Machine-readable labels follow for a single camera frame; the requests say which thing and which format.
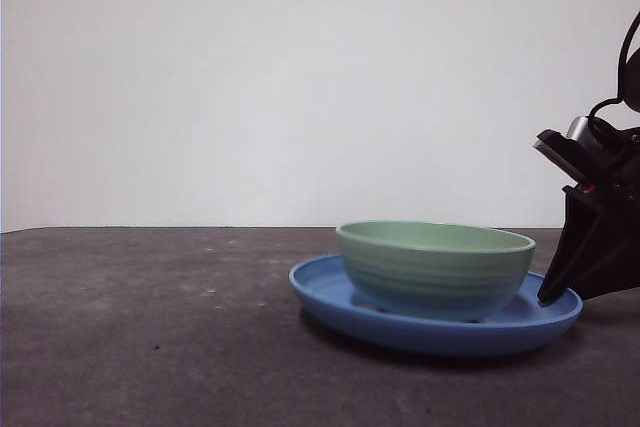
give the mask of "bowl rim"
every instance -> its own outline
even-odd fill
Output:
[[[361,224],[423,224],[423,225],[435,225],[441,227],[466,227],[470,229],[477,230],[492,230],[495,232],[500,232],[506,236],[514,236],[519,237],[527,242],[526,245],[520,247],[496,247],[496,248],[471,248],[467,250],[454,250],[447,248],[432,248],[425,247],[421,245],[415,244],[400,244],[392,241],[385,241],[380,239],[373,239],[366,235],[358,235],[352,232],[345,231],[346,228],[361,225]],[[446,253],[446,254],[502,254],[502,253],[511,253],[511,252],[524,252],[527,250],[534,249],[536,247],[536,241],[531,237],[527,237],[526,235],[517,234],[515,232],[510,232],[504,229],[496,229],[492,227],[480,227],[477,225],[468,225],[468,224],[454,224],[454,223],[445,223],[445,222],[424,222],[420,220],[364,220],[358,222],[349,222],[347,224],[340,225],[336,227],[336,234],[338,237],[344,237],[350,240],[356,240],[358,242],[362,242],[365,244],[376,245],[379,247],[390,247],[402,250],[413,250],[418,252],[437,252],[437,253]]]

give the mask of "gray table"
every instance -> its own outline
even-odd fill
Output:
[[[544,272],[557,230],[538,241]],[[533,353],[461,361],[354,341],[287,272],[332,229],[2,236],[5,427],[640,425],[640,290]]]

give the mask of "black cable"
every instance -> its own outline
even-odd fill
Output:
[[[589,122],[591,126],[592,119],[596,116],[598,111],[607,105],[619,104],[624,100],[624,67],[627,64],[627,56],[629,55],[629,47],[631,46],[631,40],[633,40],[633,36],[638,30],[638,26],[640,25],[640,12],[636,15],[633,22],[631,22],[631,26],[627,31],[627,35],[624,37],[624,41],[622,42],[622,48],[620,49],[620,56],[618,57],[618,92],[616,97],[613,99],[603,100],[602,102],[596,104],[589,112]]]

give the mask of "white wall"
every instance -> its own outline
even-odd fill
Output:
[[[5,230],[559,226],[568,178],[531,145],[615,92],[640,7],[2,1]]]

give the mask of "plate rim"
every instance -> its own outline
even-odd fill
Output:
[[[360,307],[357,305],[346,306],[342,303],[335,302],[331,299],[327,299],[326,297],[317,295],[314,291],[305,287],[302,283],[300,283],[295,278],[296,273],[302,270],[303,268],[307,267],[308,265],[315,264],[323,260],[334,259],[337,257],[342,257],[342,255],[340,253],[320,255],[317,257],[311,257],[309,259],[306,259],[297,263],[295,266],[291,268],[291,270],[289,270],[289,282],[291,283],[293,288],[296,291],[298,291],[300,294],[303,294],[323,304],[331,305],[332,307],[338,308],[340,310],[350,311],[350,312],[356,311],[361,315],[373,317],[375,319],[384,320],[384,321],[395,320],[398,322],[404,322],[404,323],[409,322],[412,324],[419,324],[423,326],[441,326],[441,327],[451,327],[451,328],[457,328],[457,329],[464,328],[464,329],[473,329],[473,330],[490,330],[490,329],[528,328],[528,327],[537,327],[542,325],[548,326],[548,325],[562,323],[577,317],[578,315],[580,315],[580,312],[582,312],[582,309],[584,306],[582,298],[573,289],[568,288],[560,298],[566,295],[569,295],[570,297],[573,297],[575,299],[576,306],[573,309],[571,309],[571,311],[557,317],[552,317],[551,319],[540,319],[540,320],[531,321],[531,322],[520,321],[520,322],[502,322],[502,323],[458,322],[454,320],[429,319],[425,317],[413,317],[410,315],[384,313],[384,312],[379,312],[377,310],[371,310],[365,307]],[[544,279],[543,275],[538,274],[536,272],[527,271],[527,276],[529,275],[532,277],[537,277],[539,279]]]

